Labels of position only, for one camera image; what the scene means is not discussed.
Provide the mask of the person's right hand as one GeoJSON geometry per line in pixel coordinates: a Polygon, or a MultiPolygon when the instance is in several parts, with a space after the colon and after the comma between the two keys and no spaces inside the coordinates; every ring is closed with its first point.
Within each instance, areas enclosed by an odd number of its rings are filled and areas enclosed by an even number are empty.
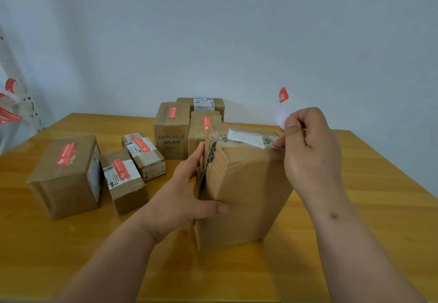
{"type": "Polygon", "coordinates": [[[339,208],[348,203],[342,183],[341,148],[326,117],[318,107],[292,113],[301,123],[305,147],[286,152],[284,134],[273,142],[285,149],[284,168],[287,178],[309,210],[339,208]]]}

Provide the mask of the person's left hand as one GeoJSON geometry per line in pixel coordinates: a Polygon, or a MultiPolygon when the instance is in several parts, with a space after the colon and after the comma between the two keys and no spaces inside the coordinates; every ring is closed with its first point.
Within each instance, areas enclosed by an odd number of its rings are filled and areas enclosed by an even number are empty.
{"type": "Polygon", "coordinates": [[[141,210],[146,230],[155,244],[172,231],[192,221],[192,205],[201,201],[194,196],[190,181],[197,174],[205,144],[200,143],[188,159],[180,162],[172,178],[153,196],[141,210]]]}

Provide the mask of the red and white sticker strip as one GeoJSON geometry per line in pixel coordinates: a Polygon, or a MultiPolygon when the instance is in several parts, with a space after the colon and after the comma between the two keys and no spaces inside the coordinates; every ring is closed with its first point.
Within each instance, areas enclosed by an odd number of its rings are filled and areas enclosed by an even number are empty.
{"type": "Polygon", "coordinates": [[[285,87],[282,87],[278,94],[273,117],[277,126],[281,129],[285,128],[285,122],[288,116],[291,114],[288,103],[289,95],[285,87]]]}

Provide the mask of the large taped cardboard box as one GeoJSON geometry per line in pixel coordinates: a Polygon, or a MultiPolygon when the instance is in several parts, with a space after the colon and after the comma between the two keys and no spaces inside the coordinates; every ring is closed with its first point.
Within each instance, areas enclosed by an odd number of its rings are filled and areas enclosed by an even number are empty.
{"type": "Polygon", "coordinates": [[[229,211],[194,220],[199,250],[264,239],[293,191],[284,149],[273,130],[211,123],[194,185],[201,201],[220,201],[229,211]]]}

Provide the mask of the person's left forearm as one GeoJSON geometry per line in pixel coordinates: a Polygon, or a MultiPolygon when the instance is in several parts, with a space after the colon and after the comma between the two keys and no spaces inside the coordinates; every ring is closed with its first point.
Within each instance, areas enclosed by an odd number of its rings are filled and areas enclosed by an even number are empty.
{"type": "Polygon", "coordinates": [[[136,303],[156,245],[145,211],[113,232],[50,303],[136,303]]]}

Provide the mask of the person's right forearm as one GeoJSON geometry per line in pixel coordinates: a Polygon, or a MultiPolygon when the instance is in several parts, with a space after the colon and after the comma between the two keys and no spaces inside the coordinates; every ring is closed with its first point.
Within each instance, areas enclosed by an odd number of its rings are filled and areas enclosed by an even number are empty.
{"type": "Polygon", "coordinates": [[[394,265],[344,190],[303,197],[332,303],[427,303],[394,265]]]}

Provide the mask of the plain cardboard box red label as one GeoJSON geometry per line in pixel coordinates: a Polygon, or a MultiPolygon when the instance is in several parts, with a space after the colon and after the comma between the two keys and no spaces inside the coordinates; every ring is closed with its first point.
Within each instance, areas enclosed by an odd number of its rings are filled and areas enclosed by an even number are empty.
{"type": "Polygon", "coordinates": [[[208,128],[211,123],[221,123],[222,115],[219,111],[193,111],[190,115],[188,134],[188,155],[197,149],[201,142],[205,141],[208,128]]]}

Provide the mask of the small flat taped cardboard box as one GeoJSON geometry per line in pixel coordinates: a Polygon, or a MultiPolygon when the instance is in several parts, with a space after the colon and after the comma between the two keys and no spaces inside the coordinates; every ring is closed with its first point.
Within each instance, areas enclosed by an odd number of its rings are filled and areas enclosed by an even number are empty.
{"type": "Polygon", "coordinates": [[[121,137],[144,182],[166,173],[165,159],[157,147],[144,133],[132,133],[121,137]]]}

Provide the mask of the cardboard box green print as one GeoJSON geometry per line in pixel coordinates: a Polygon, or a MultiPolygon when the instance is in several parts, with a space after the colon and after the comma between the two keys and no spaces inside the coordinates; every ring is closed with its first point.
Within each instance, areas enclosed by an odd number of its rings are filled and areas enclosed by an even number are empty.
{"type": "Polygon", "coordinates": [[[188,158],[188,134],[190,127],[190,104],[163,102],[155,121],[155,146],[166,160],[188,158]]]}

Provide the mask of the small cardboard box barcode label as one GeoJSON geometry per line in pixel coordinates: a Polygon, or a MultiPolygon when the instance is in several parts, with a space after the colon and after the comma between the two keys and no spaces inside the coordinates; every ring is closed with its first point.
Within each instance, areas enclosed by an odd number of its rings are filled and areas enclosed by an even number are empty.
{"type": "Polygon", "coordinates": [[[149,201],[146,184],[127,150],[102,155],[100,163],[118,215],[140,208],[149,201]]]}

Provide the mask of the low cardboard box white label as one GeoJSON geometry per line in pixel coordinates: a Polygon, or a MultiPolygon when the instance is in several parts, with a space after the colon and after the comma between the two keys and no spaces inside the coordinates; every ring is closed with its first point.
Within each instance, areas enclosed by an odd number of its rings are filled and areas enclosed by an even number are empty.
{"type": "Polygon", "coordinates": [[[188,103],[190,105],[190,112],[219,112],[222,117],[222,122],[224,122],[225,103],[222,98],[179,97],[177,98],[177,102],[188,103]]]}

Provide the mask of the wide cardboard box red label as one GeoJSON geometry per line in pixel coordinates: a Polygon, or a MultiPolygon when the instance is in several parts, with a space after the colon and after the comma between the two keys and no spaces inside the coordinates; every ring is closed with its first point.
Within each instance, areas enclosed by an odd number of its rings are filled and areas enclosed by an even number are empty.
{"type": "Polygon", "coordinates": [[[51,220],[97,210],[101,152],[95,135],[53,140],[28,178],[51,220]]]}

